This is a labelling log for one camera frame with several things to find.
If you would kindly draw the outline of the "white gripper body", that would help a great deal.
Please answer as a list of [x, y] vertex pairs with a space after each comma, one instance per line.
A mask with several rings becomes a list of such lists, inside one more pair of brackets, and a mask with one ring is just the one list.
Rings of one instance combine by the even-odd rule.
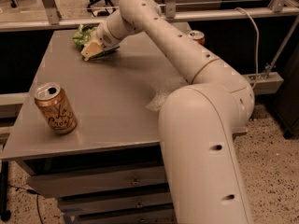
[[108, 30], [106, 21], [99, 23], [96, 29], [96, 35], [105, 50], [114, 49], [120, 44], [120, 40], [115, 38]]

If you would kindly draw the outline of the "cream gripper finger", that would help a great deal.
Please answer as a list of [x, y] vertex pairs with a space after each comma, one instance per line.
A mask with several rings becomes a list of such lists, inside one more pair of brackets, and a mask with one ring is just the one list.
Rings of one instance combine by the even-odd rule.
[[97, 38], [91, 39], [87, 44], [84, 45], [80, 54], [83, 56], [85, 61], [91, 59], [95, 55], [101, 53], [104, 50], [104, 45]]

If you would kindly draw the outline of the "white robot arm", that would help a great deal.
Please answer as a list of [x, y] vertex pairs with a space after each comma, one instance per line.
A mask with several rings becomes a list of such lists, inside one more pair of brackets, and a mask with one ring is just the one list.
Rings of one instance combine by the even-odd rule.
[[178, 224], [254, 224], [233, 136], [254, 107], [249, 82], [161, 17], [153, 0], [119, 0], [81, 54], [90, 59], [146, 33], [186, 80], [159, 113], [159, 137]]

